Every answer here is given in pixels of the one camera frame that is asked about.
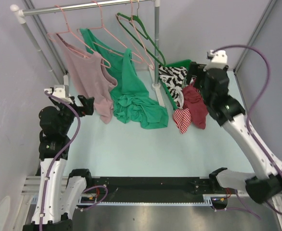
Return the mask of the dark red tank top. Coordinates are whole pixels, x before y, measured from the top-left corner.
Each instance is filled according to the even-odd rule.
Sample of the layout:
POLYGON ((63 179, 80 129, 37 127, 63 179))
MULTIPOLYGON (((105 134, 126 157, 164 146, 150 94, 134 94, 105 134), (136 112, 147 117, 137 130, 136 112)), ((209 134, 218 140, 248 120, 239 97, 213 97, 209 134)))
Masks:
POLYGON ((192 84, 186 86, 182 93, 184 96, 183 108, 188 108, 192 123, 199 129, 205 129, 208 110, 201 94, 192 84))

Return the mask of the pink wire hanger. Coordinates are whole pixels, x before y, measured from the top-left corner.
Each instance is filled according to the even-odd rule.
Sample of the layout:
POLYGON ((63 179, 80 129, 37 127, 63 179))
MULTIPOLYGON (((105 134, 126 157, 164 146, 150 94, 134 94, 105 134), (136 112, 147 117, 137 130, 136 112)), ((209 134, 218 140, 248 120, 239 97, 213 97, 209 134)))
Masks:
POLYGON ((135 46, 135 44, 132 42, 132 40, 130 39, 130 37, 127 37, 128 40, 130 41, 130 43, 133 45, 133 47, 135 48, 135 50, 137 51, 137 53, 139 54, 139 56, 141 57, 141 60, 147 64, 147 66, 149 67, 150 70, 155 70, 155 61, 156 61, 156 56, 153 55, 145 46, 143 40, 141 37, 143 37, 144 39, 148 40, 151 42, 151 44, 154 46, 155 49, 158 49, 158 46, 156 46, 156 44, 153 42, 153 40, 150 38, 150 36, 148 35, 145 26, 143 24, 143 22, 141 21, 141 19, 138 16, 138 10, 140 7, 140 3, 139 0, 131 0, 130 1, 130 6, 131 6, 131 15, 127 16, 124 15, 122 13, 117 13, 116 19, 119 23, 119 25, 122 27, 122 29, 124 31, 127 32, 127 34, 129 36, 131 36, 143 49, 144 49, 144 53, 147 56, 147 59, 145 59, 145 57, 143 57, 141 55, 141 52, 137 49, 137 47, 135 46), (134 15, 133 14, 133 3, 137 2, 138 7, 137 7, 137 14, 134 15), (127 21, 133 28, 135 31, 135 34, 137 35, 137 37, 135 37, 131 31, 129 31, 125 25, 123 24, 123 21, 127 21))

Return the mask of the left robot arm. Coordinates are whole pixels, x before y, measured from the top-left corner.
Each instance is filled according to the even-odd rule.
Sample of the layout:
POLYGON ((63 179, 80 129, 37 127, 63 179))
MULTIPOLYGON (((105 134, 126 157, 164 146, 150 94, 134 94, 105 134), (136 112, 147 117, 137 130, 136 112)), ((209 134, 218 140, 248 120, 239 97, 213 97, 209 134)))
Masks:
POLYGON ((68 131, 75 119, 94 112, 94 98, 79 95, 78 99, 80 106, 76 105, 73 96, 68 102, 51 96, 53 105, 43 108, 38 115, 40 185, 36 209, 30 224, 23 226, 25 231, 72 230, 77 203, 83 192, 93 188, 90 171, 82 168, 71 171, 65 190, 61 190, 69 147, 74 140, 68 137, 68 131))

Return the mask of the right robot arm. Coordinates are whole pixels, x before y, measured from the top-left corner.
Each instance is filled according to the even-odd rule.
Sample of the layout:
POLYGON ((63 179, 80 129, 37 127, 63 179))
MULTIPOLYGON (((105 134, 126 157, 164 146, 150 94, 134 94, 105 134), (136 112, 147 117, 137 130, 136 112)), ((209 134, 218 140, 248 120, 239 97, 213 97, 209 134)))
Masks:
POLYGON ((193 81, 210 116, 236 141, 254 171, 243 173, 221 167, 209 175, 209 188, 214 193, 225 188, 244 191, 254 202, 263 204, 282 192, 282 161, 247 123, 242 105, 229 95, 227 70, 227 65, 222 69, 205 69, 204 64, 191 62, 187 79, 193 81))

